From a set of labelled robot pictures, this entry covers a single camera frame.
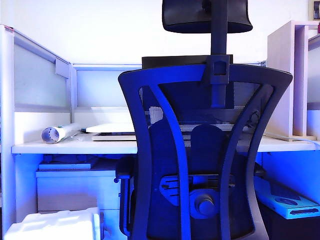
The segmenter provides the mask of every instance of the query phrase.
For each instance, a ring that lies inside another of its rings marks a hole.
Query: chair adjustment knob
[[[195,209],[203,216],[212,217],[215,213],[214,200],[208,194],[201,195],[195,201]]]

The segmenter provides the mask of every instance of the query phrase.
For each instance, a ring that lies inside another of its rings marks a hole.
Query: paper roll
[[[74,136],[80,131],[80,125],[71,123],[63,126],[51,126],[42,131],[41,138],[47,144],[56,144],[63,139]]]

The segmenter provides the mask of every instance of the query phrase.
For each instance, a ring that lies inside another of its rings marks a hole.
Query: drawer
[[[119,209],[115,171],[37,172],[38,211]]]

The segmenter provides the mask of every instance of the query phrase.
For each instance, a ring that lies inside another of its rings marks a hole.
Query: shelf
[[[92,141],[93,134],[80,134],[56,144],[42,140],[12,147],[13,154],[136,154],[135,141]]]
[[[80,134],[56,144],[41,140],[12,147],[13,154],[136,154],[135,141],[92,141],[93,134]],[[258,152],[291,152],[319,150],[320,146],[306,141],[283,141],[263,136]]]
[[[309,40],[309,51],[320,47],[320,34],[311,37]]]

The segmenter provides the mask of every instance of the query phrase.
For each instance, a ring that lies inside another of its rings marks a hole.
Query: chair armrest
[[[135,159],[125,156],[118,160],[115,167],[115,177],[117,179],[130,179],[133,176]]]

